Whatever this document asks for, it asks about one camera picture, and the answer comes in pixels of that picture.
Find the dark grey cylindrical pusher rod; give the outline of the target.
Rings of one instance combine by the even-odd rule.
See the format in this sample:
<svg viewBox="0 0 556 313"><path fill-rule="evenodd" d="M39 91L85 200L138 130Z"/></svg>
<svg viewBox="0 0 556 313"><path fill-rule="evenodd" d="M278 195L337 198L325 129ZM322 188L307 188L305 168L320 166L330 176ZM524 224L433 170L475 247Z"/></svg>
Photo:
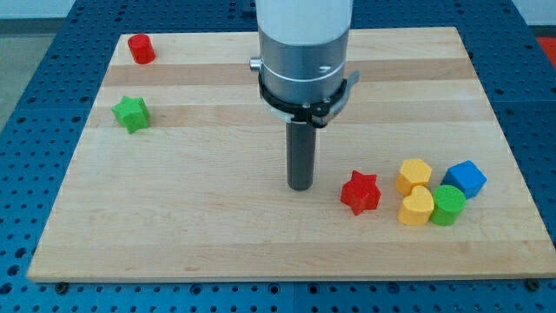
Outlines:
<svg viewBox="0 0 556 313"><path fill-rule="evenodd" d="M286 139L288 186L308 190L314 179L315 128L307 123L287 123Z"/></svg>

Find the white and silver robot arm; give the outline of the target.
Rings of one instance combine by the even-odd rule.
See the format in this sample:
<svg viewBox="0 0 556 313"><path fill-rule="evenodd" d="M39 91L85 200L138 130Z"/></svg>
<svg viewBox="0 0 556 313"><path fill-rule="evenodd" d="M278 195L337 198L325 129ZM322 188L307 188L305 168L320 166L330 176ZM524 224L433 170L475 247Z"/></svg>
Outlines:
<svg viewBox="0 0 556 313"><path fill-rule="evenodd" d="M348 102L360 74L345 73L353 0L256 0L263 105L286 125L287 183L313 184L316 131Z"/></svg>

